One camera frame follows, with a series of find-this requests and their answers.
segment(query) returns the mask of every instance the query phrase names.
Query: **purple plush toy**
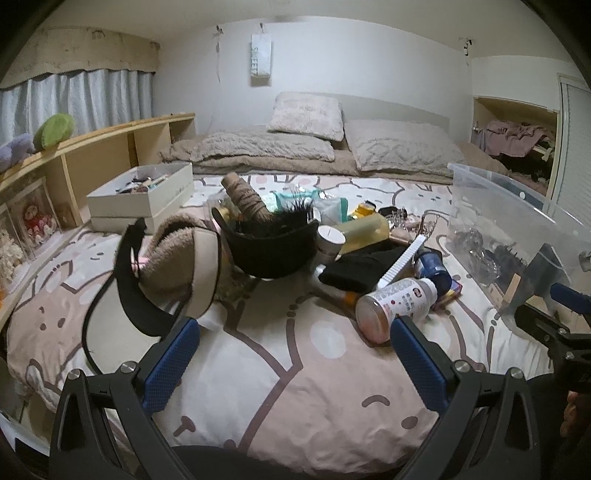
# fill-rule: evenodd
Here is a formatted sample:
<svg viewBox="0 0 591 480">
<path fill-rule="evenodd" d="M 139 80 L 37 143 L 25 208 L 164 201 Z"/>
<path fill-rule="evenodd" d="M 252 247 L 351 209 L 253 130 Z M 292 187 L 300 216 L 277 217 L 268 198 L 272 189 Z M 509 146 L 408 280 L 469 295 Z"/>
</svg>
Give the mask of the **purple plush toy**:
<svg viewBox="0 0 591 480">
<path fill-rule="evenodd" d="M 13 138 L 0 147 L 0 173 L 22 162 L 32 153 L 35 153 L 35 145 L 33 145 L 31 134 L 22 134 Z"/>
</svg>

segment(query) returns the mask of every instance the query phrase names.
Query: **white box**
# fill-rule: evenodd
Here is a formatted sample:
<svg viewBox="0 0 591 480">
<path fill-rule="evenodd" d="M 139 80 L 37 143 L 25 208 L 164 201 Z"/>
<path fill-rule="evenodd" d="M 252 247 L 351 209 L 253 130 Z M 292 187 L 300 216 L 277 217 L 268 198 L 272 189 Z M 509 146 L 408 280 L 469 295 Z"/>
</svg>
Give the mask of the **white box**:
<svg viewBox="0 0 591 480">
<path fill-rule="evenodd" d="M 136 177 L 170 175 L 160 185 L 145 193 L 119 193 Z M 146 165 L 132 168 L 89 193 L 86 198 L 90 220 L 99 232 L 122 233 L 138 218 L 144 218 L 147 232 L 158 226 L 186 203 L 193 195 L 193 168 L 189 163 Z"/>
</svg>

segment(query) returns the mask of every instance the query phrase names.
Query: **ceiling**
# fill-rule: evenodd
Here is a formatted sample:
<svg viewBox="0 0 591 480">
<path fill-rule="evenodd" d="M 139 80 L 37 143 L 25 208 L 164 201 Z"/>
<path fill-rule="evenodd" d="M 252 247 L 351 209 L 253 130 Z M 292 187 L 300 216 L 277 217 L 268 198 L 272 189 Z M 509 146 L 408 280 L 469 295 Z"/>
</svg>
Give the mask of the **ceiling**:
<svg viewBox="0 0 591 480">
<path fill-rule="evenodd" d="M 400 28 L 472 56 L 531 55 L 571 61 L 548 26 L 521 0 L 66 0 L 45 27 L 108 28 L 165 42 L 239 20 L 295 21 L 319 15 Z"/>
</svg>

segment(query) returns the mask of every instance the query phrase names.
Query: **white comb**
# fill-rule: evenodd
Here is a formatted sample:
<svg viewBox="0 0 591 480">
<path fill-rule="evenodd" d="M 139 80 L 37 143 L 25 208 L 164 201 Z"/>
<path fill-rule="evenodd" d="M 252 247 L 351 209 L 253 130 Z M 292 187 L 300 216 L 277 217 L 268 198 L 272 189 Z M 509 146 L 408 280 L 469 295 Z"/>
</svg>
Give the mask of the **white comb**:
<svg viewBox="0 0 591 480">
<path fill-rule="evenodd" d="M 400 274 L 410 265 L 410 262 L 413 261 L 413 257 L 417 254 L 418 249 L 421 248 L 426 241 L 427 237 L 424 235 L 418 235 L 416 237 L 415 241 L 380 279 L 378 282 L 378 290 L 386 288 L 400 278 Z"/>
</svg>

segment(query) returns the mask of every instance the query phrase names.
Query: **hand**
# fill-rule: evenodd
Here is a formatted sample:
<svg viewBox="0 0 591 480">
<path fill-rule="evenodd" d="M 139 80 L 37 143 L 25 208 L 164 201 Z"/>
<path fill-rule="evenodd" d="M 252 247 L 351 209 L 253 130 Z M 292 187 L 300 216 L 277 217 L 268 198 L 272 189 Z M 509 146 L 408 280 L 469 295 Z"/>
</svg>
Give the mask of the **hand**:
<svg viewBox="0 0 591 480">
<path fill-rule="evenodd" d="M 569 432 L 577 420 L 577 407 L 575 404 L 578 396 L 578 393 L 569 392 L 569 396 L 567 397 L 567 402 L 569 404 L 564 409 L 564 422 L 560 426 L 560 436 L 562 438 L 566 438 L 569 435 Z"/>
<path fill-rule="evenodd" d="M 566 438 L 576 431 L 584 431 L 591 420 L 591 395 L 569 392 L 569 403 L 564 409 L 564 422 L 560 427 L 560 436 Z"/>
</svg>

